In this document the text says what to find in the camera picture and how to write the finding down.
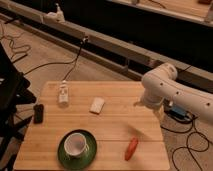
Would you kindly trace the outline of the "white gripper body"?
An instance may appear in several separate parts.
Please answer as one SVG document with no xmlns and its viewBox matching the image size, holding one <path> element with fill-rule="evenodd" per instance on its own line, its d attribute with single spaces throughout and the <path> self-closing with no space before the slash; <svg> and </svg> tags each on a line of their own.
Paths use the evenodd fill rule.
<svg viewBox="0 0 213 171">
<path fill-rule="evenodd" d="M 164 112 L 163 112 L 163 101 L 160 100 L 159 102 L 153 102 L 147 99 L 145 96 L 142 96 L 139 101 L 133 103 L 134 106 L 144 106 L 150 109 L 154 115 L 157 117 L 159 121 L 164 119 Z"/>
</svg>

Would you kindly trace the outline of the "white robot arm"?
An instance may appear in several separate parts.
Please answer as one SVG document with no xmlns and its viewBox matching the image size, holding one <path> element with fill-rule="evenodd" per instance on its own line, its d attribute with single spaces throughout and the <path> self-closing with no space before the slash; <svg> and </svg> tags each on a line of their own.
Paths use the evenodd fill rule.
<svg viewBox="0 0 213 171">
<path fill-rule="evenodd" d="M 182 85 L 176 82 L 177 76 L 177 69 L 170 63 L 146 72 L 141 79 L 144 90 L 140 103 L 150 109 L 159 109 L 166 99 L 213 124 L 213 94 Z"/>
</svg>

